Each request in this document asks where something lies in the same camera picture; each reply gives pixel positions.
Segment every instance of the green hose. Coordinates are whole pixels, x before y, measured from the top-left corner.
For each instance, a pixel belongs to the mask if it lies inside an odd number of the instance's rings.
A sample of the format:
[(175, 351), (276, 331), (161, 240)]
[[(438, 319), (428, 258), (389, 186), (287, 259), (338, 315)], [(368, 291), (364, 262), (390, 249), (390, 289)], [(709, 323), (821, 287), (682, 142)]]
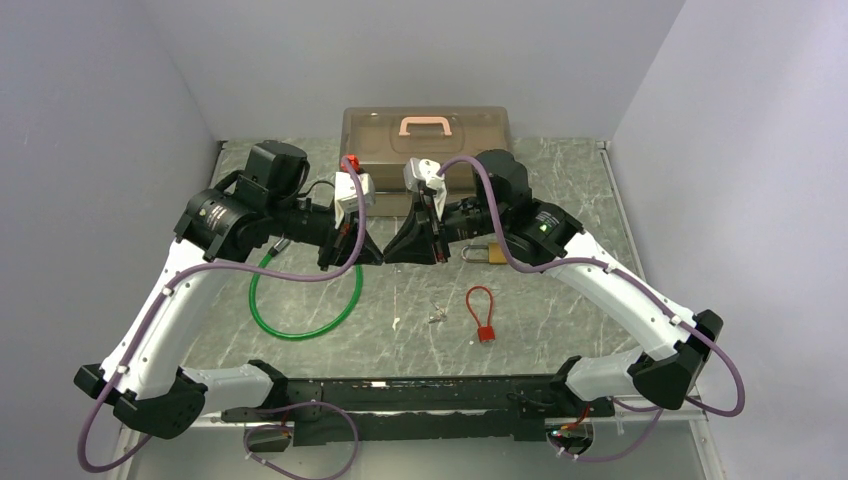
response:
[[(259, 267), (267, 267), (272, 258), (274, 257), (270, 253), (265, 254), (265, 257), (261, 262), (259, 262)], [(259, 328), (265, 330), (266, 333), (277, 338), (282, 338), (283, 340), (308, 340), (310, 338), (324, 335), (330, 330), (338, 327), (348, 317), (348, 315), (350, 315), (350, 312), (353, 311), (353, 307), (356, 306), (356, 302), (359, 301), (359, 295), (362, 293), (362, 267), (360, 265), (356, 265), (354, 268), (356, 269), (356, 286), (353, 288), (353, 296), (350, 297), (350, 301), (347, 302), (347, 306), (344, 310), (342, 310), (342, 313), (333, 319), (332, 322), (321, 328), (305, 333), (284, 333), (279, 330), (275, 330), (265, 323), (265, 320), (262, 320), (262, 315), (259, 314), (259, 309), (256, 308), (256, 287), (259, 285), (259, 277), (261, 276), (258, 273), (253, 274), (253, 278), (250, 279), (250, 290), (248, 290), (247, 293), (248, 303), (250, 304), (250, 313), (253, 315), (253, 319), (256, 320), (256, 324), (259, 325)]]

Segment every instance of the wall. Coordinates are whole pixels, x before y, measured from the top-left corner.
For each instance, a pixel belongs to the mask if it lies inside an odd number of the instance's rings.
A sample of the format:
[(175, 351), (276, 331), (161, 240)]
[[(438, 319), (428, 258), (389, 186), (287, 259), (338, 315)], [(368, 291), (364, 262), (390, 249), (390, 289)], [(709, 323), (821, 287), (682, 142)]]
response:
[(145, 0), (219, 139), (340, 135), (351, 106), (502, 105), (610, 138), (683, 0)]
[(132, 322), (214, 147), (140, 3), (0, 3), (3, 478), (91, 478), (74, 373)]
[[(647, 275), (726, 320), (729, 478), (844, 478), (848, 6), (689, 0), (613, 140)], [(730, 406), (713, 360), (700, 383)]]

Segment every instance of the green cable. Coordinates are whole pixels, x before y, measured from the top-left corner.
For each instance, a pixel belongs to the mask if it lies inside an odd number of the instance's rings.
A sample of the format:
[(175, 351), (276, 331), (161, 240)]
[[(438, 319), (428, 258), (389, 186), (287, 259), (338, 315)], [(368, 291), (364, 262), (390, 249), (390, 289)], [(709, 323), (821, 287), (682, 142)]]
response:
[[(271, 259), (274, 258), (270, 253), (265, 254), (265, 257), (259, 262), (259, 268), (265, 268), (268, 266), (268, 263)], [(273, 335), (277, 338), (282, 338), (283, 340), (309, 340), (310, 338), (319, 337), (329, 332), (330, 330), (338, 327), (347, 317), (350, 315), (350, 312), (353, 311), (353, 307), (356, 306), (356, 302), (359, 301), (359, 295), (362, 293), (362, 266), (356, 265), (356, 286), (353, 288), (353, 296), (350, 297), (350, 301), (347, 302), (347, 306), (342, 310), (342, 313), (339, 314), (338, 317), (333, 319), (332, 322), (324, 325), (321, 328), (317, 328), (312, 330), (311, 332), (305, 333), (284, 333), (279, 330), (275, 330), (273, 327), (269, 326), (265, 323), (265, 320), (262, 320), (262, 315), (259, 314), (259, 309), (256, 308), (256, 287), (259, 285), (259, 275), (258, 273), (253, 274), (253, 278), (250, 279), (250, 290), (248, 290), (247, 297), (248, 303), (250, 304), (250, 313), (253, 315), (253, 319), (256, 320), (256, 324), (259, 325), (259, 328), (264, 330), (266, 333)]]

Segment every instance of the pink handle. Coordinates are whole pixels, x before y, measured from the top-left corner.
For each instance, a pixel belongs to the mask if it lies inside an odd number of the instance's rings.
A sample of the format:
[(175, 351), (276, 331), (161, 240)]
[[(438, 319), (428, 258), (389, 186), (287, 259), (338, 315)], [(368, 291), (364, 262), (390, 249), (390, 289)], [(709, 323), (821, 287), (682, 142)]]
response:
[(442, 129), (444, 130), (444, 135), (446, 137), (450, 137), (453, 135), (453, 132), (450, 131), (450, 122), (445, 117), (406, 117), (400, 121), (400, 132), (398, 135), (401, 137), (408, 137), (411, 135), (409, 133), (409, 125), (417, 124), (417, 125), (435, 125), (441, 124)]

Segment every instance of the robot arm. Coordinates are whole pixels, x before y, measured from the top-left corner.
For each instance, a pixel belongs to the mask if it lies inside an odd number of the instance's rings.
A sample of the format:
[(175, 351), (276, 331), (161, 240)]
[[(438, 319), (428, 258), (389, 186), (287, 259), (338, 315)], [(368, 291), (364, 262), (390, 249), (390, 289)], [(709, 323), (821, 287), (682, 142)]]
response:
[[(686, 322), (715, 341), (723, 326), (721, 318), (709, 310), (695, 315), (663, 296), (609, 255), (577, 219), (532, 198), (526, 168), (509, 152), (490, 150), (477, 160), (488, 172), (495, 205), (488, 204), (483, 182), (475, 174), (475, 198), (440, 207), (438, 199), (446, 196), (446, 190), (437, 173), (439, 165), (410, 160), (404, 176), (413, 205), (384, 251), (386, 263), (446, 262), (451, 242), (492, 233), (491, 215), (497, 214), (515, 259), (531, 266), (560, 260), (562, 264), (544, 274), (577, 289), (640, 345), (602, 358), (572, 357), (557, 372), (552, 389), (576, 404), (638, 393), (662, 408), (679, 409), (710, 350), (678, 325)], [(662, 307), (645, 292), (662, 299)]]
[[(287, 379), (264, 362), (217, 370), (179, 366), (197, 335), (201, 314), (228, 274), (205, 270), (168, 285), (180, 272), (218, 259), (243, 262), (271, 235), (318, 246), (322, 269), (347, 261), (359, 228), (353, 180), (348, 173), (336, 177), (334, 208), (315, 205), (298, 196), (308, 165), (300, 149), (263, 142), (251, 150), (244, 171), (195, 195), (177, 224), (177, 237), (141, 313), (112, 353), (100, 364), (82, 366), (74, 383), (97, 398), (107, 379), (119, 372), (105, 403), (129, 428), (166, 439), (208, 412), (285, 405)], [(373, 203), (370, 176), (358, 177), (366, 205)], [(234, 191), (227, 193), (233, 183)], [(356, 263), (382, 263), (382, 254), (367, 234)], [(130, 359), (123, 361), (146, 313), (162, 293), (166, 295), (162, 305)]]

